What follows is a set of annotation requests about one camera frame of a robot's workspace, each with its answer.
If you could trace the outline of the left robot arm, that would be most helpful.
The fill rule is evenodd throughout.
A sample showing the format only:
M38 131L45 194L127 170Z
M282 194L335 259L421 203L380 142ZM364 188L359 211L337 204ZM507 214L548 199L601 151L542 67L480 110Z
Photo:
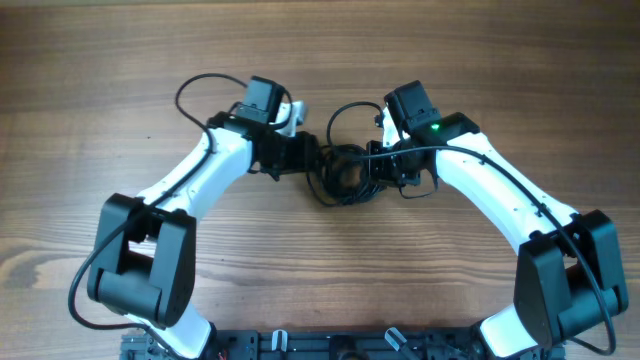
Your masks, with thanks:
M135 197L103 205L95 245L76 276L91 300L126 317L123 359L254 359L256 331L219 331L191 302L199 221L257 165L273 179L309 169L315 138L298 131L307 107L254 76L245 97L207 122L168 175Z

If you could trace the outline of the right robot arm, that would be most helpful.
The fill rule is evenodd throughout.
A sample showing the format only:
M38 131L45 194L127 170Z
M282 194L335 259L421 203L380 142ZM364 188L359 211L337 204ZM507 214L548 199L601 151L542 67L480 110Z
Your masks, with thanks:
M477 328L484 355L509 359L549 350L603 324L616 346L613 317L629 306L618 234L600 210L581 214L546 194L507 162L462 113L443 116L413 81L384 97L367 145L373 181L404 189L424 172L466 196L517 256L511 305Z

